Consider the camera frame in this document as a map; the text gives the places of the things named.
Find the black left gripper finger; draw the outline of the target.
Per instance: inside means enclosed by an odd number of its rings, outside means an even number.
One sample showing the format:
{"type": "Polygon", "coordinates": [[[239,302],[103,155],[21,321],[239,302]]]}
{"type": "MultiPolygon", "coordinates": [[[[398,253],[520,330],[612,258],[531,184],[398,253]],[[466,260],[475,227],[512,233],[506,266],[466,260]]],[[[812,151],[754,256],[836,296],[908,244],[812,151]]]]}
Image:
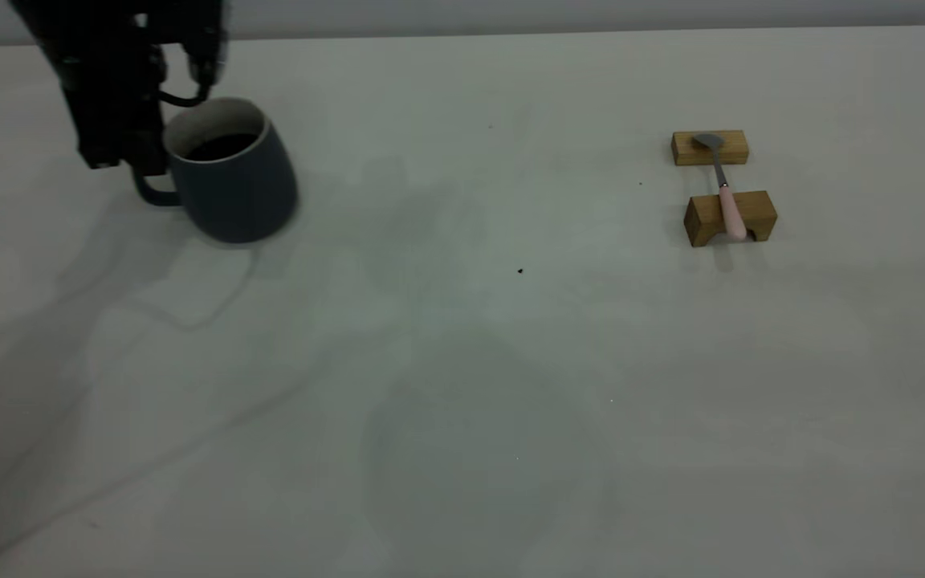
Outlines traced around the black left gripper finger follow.
{"type": "Polygon", "coordinates": [[[120,149],[122,160],[145,176],[168,172],[168,153],[162,143],[164,121],[158,85],[139,81],[120,100],[120,149]]]}
{"type": "Polygon", "coordinates": [[[63,87],[77,136],[77,150],[91,169],[121,164],[119,128],[114,120],[116,88],[112,83],[78,83],[63,87]]]}

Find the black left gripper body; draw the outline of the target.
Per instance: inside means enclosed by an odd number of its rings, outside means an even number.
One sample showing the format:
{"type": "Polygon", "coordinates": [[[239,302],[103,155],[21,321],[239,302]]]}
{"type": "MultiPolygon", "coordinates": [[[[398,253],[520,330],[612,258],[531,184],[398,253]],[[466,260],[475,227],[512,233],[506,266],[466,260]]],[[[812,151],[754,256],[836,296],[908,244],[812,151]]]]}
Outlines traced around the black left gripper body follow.
{"type": "Polygon", "coordinates": [[[138,76],[161,83],[168,65],[155,26],[173,1],[11,1],[64,91],[91,91],[138,76]]]}

